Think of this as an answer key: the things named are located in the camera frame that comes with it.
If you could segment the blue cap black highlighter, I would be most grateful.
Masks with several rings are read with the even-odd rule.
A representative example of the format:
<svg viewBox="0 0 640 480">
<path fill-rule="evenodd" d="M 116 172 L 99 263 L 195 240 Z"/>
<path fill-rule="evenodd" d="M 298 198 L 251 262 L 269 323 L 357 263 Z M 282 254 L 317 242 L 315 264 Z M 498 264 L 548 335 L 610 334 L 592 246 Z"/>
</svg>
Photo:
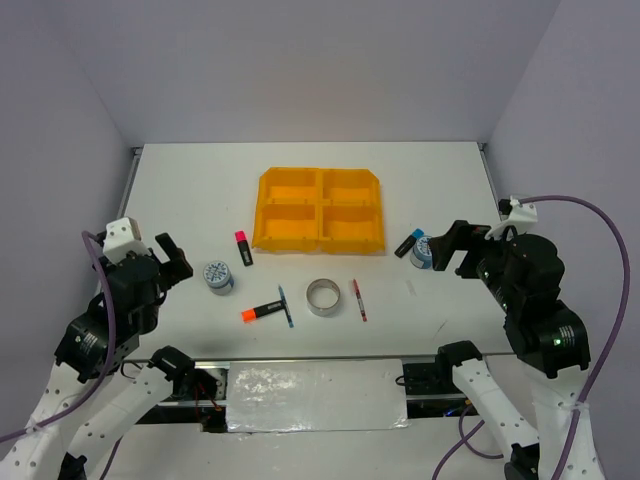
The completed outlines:
<svg viewBox="0 0 640 480">
<path fill-rule="evenodd" d="M 408 252 L 412 250 L 417 240 L 424 235 L 421 229 L 415 229 L 394 251 L 394 255 L 398 258 L 403 258 Z"/>
</svg>

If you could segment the pink cap black highlighter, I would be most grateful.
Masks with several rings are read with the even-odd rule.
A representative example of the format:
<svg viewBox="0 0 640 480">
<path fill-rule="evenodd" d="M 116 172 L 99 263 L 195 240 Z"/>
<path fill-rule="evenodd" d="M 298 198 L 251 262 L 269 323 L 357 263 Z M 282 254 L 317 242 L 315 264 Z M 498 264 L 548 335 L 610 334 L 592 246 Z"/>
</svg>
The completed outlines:
<svg viewBox="0 0 640 480">
<path fill-rule="evenodd" d="M 244 266 L 252 266 L 253 257 L 245 232 L 242 230 L 236 231 L 235 240 Z"/>
</svg>

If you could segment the orange cap black highlighter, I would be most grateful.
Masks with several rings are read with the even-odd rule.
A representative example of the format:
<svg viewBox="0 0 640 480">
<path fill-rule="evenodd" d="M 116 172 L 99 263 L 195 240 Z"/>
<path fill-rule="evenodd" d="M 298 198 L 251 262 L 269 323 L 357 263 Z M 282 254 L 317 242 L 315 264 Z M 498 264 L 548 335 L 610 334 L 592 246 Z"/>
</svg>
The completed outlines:
<svg viewBox="0 0 640 480">
<path fill-rule="evenodd" d="M 284 303 L 282 301 L 274 301 L 245 310 L 241 313 L 241 317 L 244 323 L 251 323 L 261 317 L 270 315 L 283 309 Z"/>
</svg>

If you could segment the red pen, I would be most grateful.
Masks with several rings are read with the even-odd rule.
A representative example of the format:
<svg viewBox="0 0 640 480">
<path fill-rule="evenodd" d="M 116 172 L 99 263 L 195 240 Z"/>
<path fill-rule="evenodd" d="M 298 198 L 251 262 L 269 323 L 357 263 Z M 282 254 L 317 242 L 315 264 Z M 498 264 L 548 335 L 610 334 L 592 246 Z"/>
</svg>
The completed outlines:
<svg viewBox="0 0 640 480">
<path fill-rule="evenodd" d="M 358 308 L 359 308 L 361 319 L 362 319 L 363 322 L 366 323 L 368 321 L 368 319 L 367 319 L 367 315 L 366 315 L 365 305 L 364 305 L 364 302 L 363 302 L 363 298 L 362 298 L 362 295 L 361 295 L 359 284 L 358 284 L 356 279 L 352 280 L 352 285 L 353 285 L 354 293 L 355 293 L 355 296 L 356 296 L 356 300 L 357 300 L 357 304 L 358 304 Z"/>
</svg>

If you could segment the silver clear tape roll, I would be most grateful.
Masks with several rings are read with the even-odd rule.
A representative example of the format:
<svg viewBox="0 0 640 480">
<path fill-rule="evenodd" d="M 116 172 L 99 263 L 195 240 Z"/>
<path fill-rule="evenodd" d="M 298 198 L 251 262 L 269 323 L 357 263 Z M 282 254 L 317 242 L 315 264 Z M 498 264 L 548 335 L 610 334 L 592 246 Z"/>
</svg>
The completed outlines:
<svg viewBox="0 0 640 480">
<path fill-rule="evenodd" d="M 306 289 L 305 297 L 308 310 L 318 317 L 332 317 L 341 306 L 341 290 L 327 278 L 313 280 Z"/>
</svg>

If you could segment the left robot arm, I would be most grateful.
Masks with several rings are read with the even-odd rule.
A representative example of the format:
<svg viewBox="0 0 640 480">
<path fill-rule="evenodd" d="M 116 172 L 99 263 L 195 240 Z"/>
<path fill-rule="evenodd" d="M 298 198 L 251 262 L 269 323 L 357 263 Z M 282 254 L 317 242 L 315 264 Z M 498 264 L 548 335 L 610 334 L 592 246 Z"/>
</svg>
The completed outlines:
<svg viewBox="0 0 640 480">
<path fill-rule="evenodd" d="M 157 350 L 138 376 L 96 415 L 89 409 L 140 336 L 158 323 L 168 291 L 192 277 L 184 251 L 171 236 L 155 240 L 167 255 L 128 249 L 121 260 L 98 255 L 113 233 L 82 234 L 101 291 L 68 325 L 55 353 L 45 390 L 27 425 L 2 436 L 13 444 L 1 461 L 4 479 L 84 479 L 107 450 L 160 401 L 189 396 L 196 385 L 195 362 L 178 349 Z"/>
</svg>

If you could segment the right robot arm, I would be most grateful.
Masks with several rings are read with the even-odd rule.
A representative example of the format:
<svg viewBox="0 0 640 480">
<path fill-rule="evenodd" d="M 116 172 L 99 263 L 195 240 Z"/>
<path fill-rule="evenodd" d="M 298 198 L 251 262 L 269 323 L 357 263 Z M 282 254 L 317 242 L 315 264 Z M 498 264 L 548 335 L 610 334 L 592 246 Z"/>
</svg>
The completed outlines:
<svg viewBox="0 0 640 480">
<path fill-rule="evenodd" d="M 494 435 L 508 479 L 601 479 L 586 403 L 579 394 L 591 360 L 582 320 L 559 298 L 565 267 L 555 245 L 509 227 L 498 238 L 484 225 L 457 220 L 428 241 L 432 267 L 483 282 L 505 314 L 504 331 L 524 365 L 536 423 L 530 425 L 489 372 L 478 348 L 459 341 L 439 348 L 435 380 L 464 393 Z"/>
</svg>

